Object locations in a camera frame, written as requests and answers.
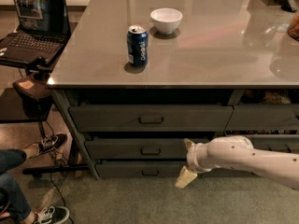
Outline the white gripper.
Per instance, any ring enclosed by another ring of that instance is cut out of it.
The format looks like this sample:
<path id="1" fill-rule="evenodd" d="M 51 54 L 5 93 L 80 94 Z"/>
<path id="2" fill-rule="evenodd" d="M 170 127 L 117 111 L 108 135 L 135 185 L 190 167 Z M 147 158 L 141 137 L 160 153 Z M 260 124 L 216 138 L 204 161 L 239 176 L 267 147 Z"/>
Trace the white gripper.
<path id="1" fill-rule="evenodd" d="M 185 138 L 184 144 L 187 149 L 187 164 L 183 166 L 176 180 L 175 186 L 184 189 L 197 177 L 197 174 L 210 172 L 211 168 L 205 166 L 203 161 L 207 158 L 207 144 L 197 143 Z"/>

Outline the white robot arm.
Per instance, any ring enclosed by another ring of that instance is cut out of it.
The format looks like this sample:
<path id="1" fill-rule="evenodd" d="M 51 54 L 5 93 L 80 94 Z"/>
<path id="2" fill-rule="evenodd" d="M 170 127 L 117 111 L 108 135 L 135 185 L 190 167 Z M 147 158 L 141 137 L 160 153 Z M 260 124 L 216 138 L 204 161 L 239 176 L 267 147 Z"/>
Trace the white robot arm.
<path id="1" fill-rule="evenodd" d="M 299 190 L 299 155 L 260 150 L 245 136 L 215 138 L 208 143 L 185 139 L 187 164 L 175 186 L 183 189 L 203 173 L 213 169 L 246 171 Z"/>

